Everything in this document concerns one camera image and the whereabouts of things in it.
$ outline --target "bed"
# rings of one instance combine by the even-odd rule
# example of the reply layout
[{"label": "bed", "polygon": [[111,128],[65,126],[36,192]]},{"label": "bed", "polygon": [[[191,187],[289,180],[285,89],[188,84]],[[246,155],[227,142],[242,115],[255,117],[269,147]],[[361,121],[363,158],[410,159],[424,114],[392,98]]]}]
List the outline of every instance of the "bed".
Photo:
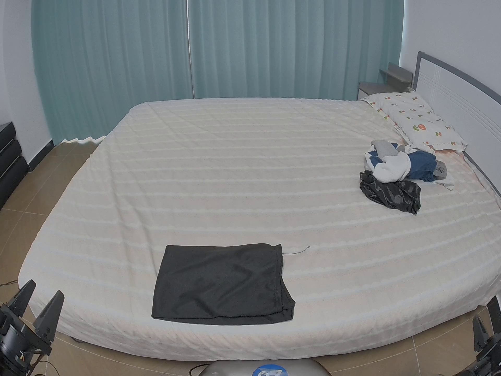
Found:
[{"label": "bed", "polygon": [[[421,55],[415,87],[443,107],[442,116],[459,113],[454,101],[468,100],[464,109],[485,98],[478,85],[456,85],[454,77],[464,79],[440,63]],[[498,115],[501,98],[490,99],[488,109],[498,105]],[[487,163],[479,130],[472,135],[462,129],[467,122],[453,124],[484,173],[462,154],[437,153],[454,174],[454,190],[423,186],[413,216],[360,192],[370,141],[402,141],[366,102],[140,104],[74,176],[33,242],[19,283],[36,281],[35,315],[57,289],[64,292],[60,332],[148,357],[289,359],[407,338],[501,290],[496,167]],[[490,142],[499,151],[501,138]],[[283,278],[296,301],[292,321],[214,326],[151,318],[167,244],[262,242],[282,244],[285,253],[310,246],[284,257]]]}]

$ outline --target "round blue logo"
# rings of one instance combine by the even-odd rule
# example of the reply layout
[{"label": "round blue logo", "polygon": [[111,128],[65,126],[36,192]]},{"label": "round blue logo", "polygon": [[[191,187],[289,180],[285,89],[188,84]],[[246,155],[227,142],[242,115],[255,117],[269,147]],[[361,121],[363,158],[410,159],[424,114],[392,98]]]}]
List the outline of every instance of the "round blue logo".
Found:
[{"label": "round blue logo", "polygon": [[289,374],[283,367],[271,363],[258,367],[252,376],[289,376]]}]

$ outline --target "white pillow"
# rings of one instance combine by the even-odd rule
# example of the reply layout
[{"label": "white pillow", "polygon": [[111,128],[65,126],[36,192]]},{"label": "white pillow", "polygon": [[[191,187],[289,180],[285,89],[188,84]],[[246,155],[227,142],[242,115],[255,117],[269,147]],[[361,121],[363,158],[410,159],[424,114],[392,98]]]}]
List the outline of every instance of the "white pillow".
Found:
[{"label": "white pillow", "polygon": [[385,120],[392,121],[410,145],[429,145],[435,150],[464,150],[467,146],[454,128],[437,116],[415,91],[376,93],[362,100]]}]

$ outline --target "gray nightstand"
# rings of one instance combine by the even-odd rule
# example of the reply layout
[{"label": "gray nightstand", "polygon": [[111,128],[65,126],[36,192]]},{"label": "gray nightstand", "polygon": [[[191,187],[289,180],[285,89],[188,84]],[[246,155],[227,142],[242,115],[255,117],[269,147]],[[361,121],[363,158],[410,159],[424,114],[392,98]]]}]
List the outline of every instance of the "gray nightstand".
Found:
[{"label": "gray nightstand", "polygon": [[374,93],[405,92],[412,83],[412,72],[396,64],[389,63],[387,70],[379,70],[384,84],[374,82],[360,82],[358,84],[358,100]]}]

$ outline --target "tile floor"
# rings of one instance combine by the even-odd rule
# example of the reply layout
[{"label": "tile floor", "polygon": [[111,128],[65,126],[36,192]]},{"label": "tile floor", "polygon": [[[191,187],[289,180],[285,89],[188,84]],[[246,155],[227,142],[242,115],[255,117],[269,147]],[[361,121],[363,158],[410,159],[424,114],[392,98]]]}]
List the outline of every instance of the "tile floor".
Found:
[{"label": "tile floor", "polygon": [[[63,143],[29,173],[0,210],[0,283],[17,279],[22,261],[73,175],[96,148],[92,142]],[[0,301],[17,285],[0,288]],[[317,358],[330,373],[349,375],[454,375],[475,359],[472,317],[479,313],[492,333],[486,308],[457,317],[401,342],[352,354]],[[32,322],[29,310],[25,321]],[[61,376],[187,376],[197,362],[167,361],[123,354],[58,333],[49,360]],[[46,363],[34,373],[56,376]]]}]

